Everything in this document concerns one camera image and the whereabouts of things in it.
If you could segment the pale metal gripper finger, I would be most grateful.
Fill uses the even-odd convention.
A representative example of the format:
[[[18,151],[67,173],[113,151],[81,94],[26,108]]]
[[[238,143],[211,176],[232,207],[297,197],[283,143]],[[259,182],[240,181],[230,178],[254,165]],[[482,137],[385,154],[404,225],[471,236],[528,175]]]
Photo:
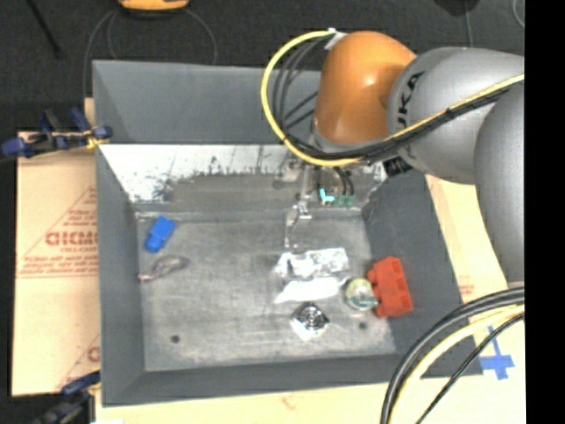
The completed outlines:
[[[304,165],[297,160],[283,161],[274,176],[274,189],[296,184],[301,177]]]
[[[311,219],[311,212],[306,203],[299,201],[292,204],[286,213],[285,228],[284,228],[284,247],[293,247],[292,234],[301,222],[309,221]]]

